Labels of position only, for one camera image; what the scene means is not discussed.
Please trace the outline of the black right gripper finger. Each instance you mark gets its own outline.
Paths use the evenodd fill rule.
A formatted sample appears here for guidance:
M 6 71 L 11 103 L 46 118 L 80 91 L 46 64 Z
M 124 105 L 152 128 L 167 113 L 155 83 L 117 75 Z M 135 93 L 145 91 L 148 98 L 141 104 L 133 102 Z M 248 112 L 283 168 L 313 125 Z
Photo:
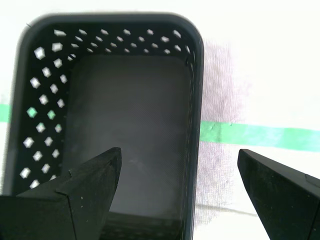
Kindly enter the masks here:
M 1 196 L 0 238 L 98 240 L 121 167 L 121 149 L 113 147 L 33 189 Z
M 320 238 L 320 180 L 248 149 L 237 167 L 271 240 Z

